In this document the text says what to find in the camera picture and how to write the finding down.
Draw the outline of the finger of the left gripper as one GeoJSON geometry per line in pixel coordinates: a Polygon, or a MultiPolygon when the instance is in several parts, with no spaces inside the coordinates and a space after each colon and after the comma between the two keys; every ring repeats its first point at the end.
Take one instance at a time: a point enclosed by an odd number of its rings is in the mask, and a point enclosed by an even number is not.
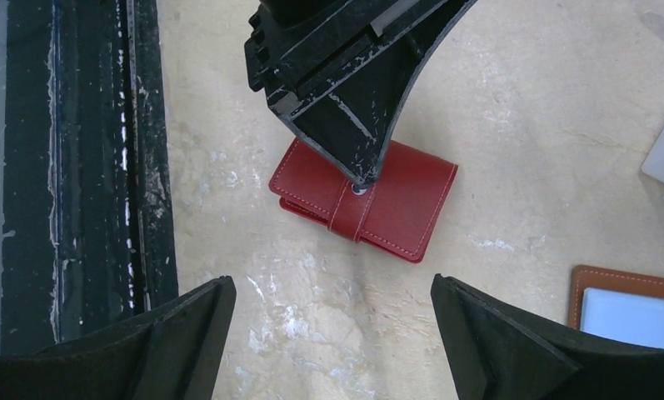
{"type": "Polygon", "coordinates": [[[262,1],[244,45],[249,86],[297,138],[372,185],[415,81],[472,5],[262,1]]]}

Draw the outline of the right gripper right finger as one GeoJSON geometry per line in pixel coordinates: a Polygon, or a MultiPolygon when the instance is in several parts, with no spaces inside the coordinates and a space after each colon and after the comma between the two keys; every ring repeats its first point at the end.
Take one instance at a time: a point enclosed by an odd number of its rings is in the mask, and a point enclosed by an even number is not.
{"type": "Polygon", "coordinates": [[[664,349],[561,325],[437,274],[432,304],[460,399],[664,399],[664,349]]]}

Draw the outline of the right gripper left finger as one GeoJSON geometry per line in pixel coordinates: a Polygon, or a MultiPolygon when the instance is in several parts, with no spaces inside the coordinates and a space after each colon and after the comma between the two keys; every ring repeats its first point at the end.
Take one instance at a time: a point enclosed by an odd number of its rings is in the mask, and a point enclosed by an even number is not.
{"type": "Polygon", "coordinates": [[[0,399],[209,399],[236,297],[223,276],[78,339],[0,356],[0,399]]]}

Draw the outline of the red card holder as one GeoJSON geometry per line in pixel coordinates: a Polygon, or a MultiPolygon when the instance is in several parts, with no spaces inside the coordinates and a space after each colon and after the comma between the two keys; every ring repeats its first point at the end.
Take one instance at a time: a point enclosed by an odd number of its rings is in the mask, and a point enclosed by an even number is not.
{"type": "Polygon", "coordinates": [[[281,208],[342,238],[410,263],[426,254],[458,166],[393,141],[379,180],[357,189],[301,140],[292,142],[269,183],[281,208]]]}

